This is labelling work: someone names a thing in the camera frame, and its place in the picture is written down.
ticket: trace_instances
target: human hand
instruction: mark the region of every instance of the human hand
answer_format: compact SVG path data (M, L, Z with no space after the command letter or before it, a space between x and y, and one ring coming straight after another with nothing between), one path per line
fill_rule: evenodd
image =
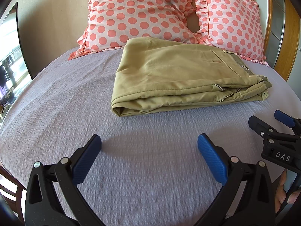
M286 192L284 190L284 183L286 181L286 169L283 171L283 173L280 176L280 182L278 185L278 188L276 190L276 195L275 195L275 212L277 213L281 207L281 204L284 202L285 197L286 197ZM293 192L288 200L287 203L288 204L294 204L295 201L297 200L299 194L300 194L301 190L297 190L295 192Z

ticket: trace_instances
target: mattress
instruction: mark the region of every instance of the mattress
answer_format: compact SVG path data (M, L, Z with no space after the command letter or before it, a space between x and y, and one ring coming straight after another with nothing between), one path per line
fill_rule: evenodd
M0 129L0 160L26 187L35 161L57 163L98 134L102 151L78 188L107 226L195 224L221 188L197 149L198 135L206 133L230 156L255 164L263 145L248 127L249 117L287 133L292 131L274 111L301 117L301 102L287 83L272 68L245 61L273 84L263 102L120 118L110 102L123 49L68 61L74 50L43 69L10 108ZM283 168L266 163L274 181Z

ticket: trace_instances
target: bolt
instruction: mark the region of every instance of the bolt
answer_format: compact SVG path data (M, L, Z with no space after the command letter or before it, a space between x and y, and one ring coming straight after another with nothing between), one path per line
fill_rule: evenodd
M260 162L259 162L259 165L260 165L261 167L265 167L265 162L264 162L264 161L260 161Z
M61 163L66 164L69 161L68 157L61 158Z
M232 157L231 157L231 161L232 161L233 163L238 163L238 162L239 162L239 159L238 159L236 156L232 156Z
M39 161L37 161L37 162L34 163L33 166L34 166L35 168L38 168L40 165L41 165L41 163L40 163Z

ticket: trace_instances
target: khaki pants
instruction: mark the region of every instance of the khaki pants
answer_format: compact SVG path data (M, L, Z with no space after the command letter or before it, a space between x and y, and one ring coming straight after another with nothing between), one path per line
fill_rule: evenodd
M118 116L265 100L271 84L235 54L151 37L124 47L111 107Z

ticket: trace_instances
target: pillow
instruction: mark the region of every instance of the pillow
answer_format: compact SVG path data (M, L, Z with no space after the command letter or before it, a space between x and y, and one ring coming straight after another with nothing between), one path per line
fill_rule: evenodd
M198 43L187 28L187 0L88 0L88 27L69 59L102 50L118 49L133 37L151 36Z
M195 0L202 40L241 58L268 65L263 55L259 5L252 0Z

